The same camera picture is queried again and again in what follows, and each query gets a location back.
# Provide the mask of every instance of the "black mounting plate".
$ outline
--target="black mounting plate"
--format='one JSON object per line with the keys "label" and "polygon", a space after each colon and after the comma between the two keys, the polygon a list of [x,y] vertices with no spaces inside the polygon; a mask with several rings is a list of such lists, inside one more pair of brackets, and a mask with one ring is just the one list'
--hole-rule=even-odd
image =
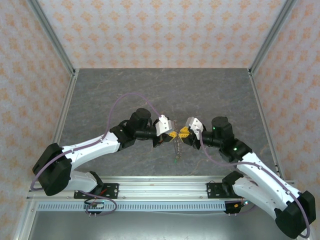
{"label": "black mounting plate", "polygon": [[222,182],[208,182],[206,184],[206,193],[208,199],[240,199],[238,196],[232,192],[226,193],[222,187]]}
{"label": "black mounting plate", "polygon": [[[103,194],[100,195],[101,197],[106,197],[109,199],[117,199],[118,193],[119,193],[119,183],[104,183],[102,191],[104,192]],[[73,198],[74,199],[90,199],[91,197],[77,191],[77,192],[74,192]]]}

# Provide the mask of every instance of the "wall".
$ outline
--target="wall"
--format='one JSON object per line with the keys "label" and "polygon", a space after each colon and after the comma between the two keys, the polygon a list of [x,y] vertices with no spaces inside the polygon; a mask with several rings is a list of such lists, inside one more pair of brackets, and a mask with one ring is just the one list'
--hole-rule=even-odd
{"label": "wall", "polygon": [[70,76],[26,0],[0,2],[0,239],[10,240]]}
{"label": "wall", "polygon": [[[320,216],[320,4],[298,0],[254,76],[285,176]],[[320,236],[320,221],[314,226]]]}
{"label": "wall", "polygon": [[75,68],[248,68],[285,0],[40,0]]}

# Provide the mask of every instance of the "gray marble floor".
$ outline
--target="gray marble floor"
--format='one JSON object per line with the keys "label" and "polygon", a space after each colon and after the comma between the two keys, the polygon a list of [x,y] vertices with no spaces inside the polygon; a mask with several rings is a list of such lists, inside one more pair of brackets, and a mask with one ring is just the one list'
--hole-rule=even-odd
{"label": "gray marble floor", "polygon": [[[247,70],[244,68],[135,68],[81,69],[65,121],[61,146],[81,143],[105,131],[107,116],[116,99],[138,92],[161,114],[177,120],[182,128],[188,117],[197,117],[208,128],[217,116],[228,117],[235,136],[275,170],[266,133]],[[138,96],[128,96],[117,105],[111,126],[129,119],[138,108],[147,108]],[[152,112],[152,121],[156,119]],[[207,148],[223,161],[217,149]],[[226,175],[232,167],[209,162],[202,150],[182,145],[175,163],[173,143],[153,148],[151,141],[136,141],[123,151],[83,164],[79,171],[100,176],[189,176]]]}

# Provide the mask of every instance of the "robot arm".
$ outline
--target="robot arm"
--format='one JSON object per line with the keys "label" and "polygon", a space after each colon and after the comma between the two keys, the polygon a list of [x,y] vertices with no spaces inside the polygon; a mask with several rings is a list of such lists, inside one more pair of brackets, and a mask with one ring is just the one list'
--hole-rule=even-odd
{"label": "robot arm", "polygon": [[63,190],[79,190],[98,195],[102,190],[101,179],[93,171],[75,171],[77,167],[102,155],[126,149],[136,140],[152,140],[155,148],[175,137],[171,120],[161,115],[152,124],[151,113],[139,108],[129,120],[111,128],[106,135],[69,146],[59,147],[57,143],[49,145],[32,170],[36,175],[54,157],[67,153],[39,176],[38,181],[46,195],[52,196]]}
{"label": "robot arm", "polygon": [[234,171],[222,180],[223,190],[246,198],[263,209],[275,220],[283,233],[295,239],[306,229],[296,200],[311,224],[316,219],[314,196],[308,191],[301,193],[271,171],[251,148],[235,138],[226,117],[216,117],[211,124],[212,131],[207,131],[197,118],[190,117],[179,136],[184,143],[196,149],[201,147],[200,140],[209,147],[218,147],[225,161],[253,180],[249,181],[244,175]]}

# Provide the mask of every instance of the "patterned wallpaper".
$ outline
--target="patterned wallpaper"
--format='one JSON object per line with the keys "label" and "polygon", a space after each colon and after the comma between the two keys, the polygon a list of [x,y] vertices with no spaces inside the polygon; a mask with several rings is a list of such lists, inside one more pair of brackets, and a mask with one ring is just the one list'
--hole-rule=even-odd
{"label": "patterned wallpaper", "polygon": [[70,76],[26,0],[0,1],[0,239],[11,240]]}
{"label": "patterned wallpaper", "polygon": [[314,194],[320,236],[320,4],[298,0],[254,76],[288,179]]}
{"label": "patterned wallpaper", "polygon": [[75,68],[248,68],[285,0],[40,0]]}

